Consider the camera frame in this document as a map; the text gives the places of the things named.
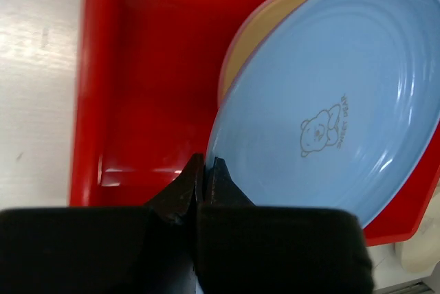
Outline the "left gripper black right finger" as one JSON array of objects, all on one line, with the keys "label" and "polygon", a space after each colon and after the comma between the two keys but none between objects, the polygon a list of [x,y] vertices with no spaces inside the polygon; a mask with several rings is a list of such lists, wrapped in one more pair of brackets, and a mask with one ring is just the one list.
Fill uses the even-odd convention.
[{"label": "left gripper black right finger", "polygon": [[345,211],[257,207],[215,159],[197,208],[204,293],[372,293],[373,263]]}]

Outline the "blue plate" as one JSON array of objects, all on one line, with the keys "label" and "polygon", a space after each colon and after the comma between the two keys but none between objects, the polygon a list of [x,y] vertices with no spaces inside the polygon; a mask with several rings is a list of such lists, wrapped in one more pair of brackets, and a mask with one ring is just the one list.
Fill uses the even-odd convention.
[{"label": "blue plate", "polygon": [[242,66],[212,127],[256,205],[330,207],[367,226],[439,124],[439,0],[308,0]]}]

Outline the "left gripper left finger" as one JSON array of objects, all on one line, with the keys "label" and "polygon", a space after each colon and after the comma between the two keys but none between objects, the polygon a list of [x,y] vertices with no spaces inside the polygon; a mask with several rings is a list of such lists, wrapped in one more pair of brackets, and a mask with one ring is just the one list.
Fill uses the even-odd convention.
[{"label": "left gripper left finger", "polygon": [[2,293],[197,293],[193,155],[159,194],[133,207],[1,212]]}]

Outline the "cream plate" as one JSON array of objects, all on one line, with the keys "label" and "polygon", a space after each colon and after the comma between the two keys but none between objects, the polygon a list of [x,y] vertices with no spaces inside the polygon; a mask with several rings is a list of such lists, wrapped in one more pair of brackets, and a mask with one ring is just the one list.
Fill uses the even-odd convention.
[{"label": "cream plate", "polygon": [[421,273],[439,262],[439,185],[427,206],[419,228],[408,240],[395,244],[402,268]]}]

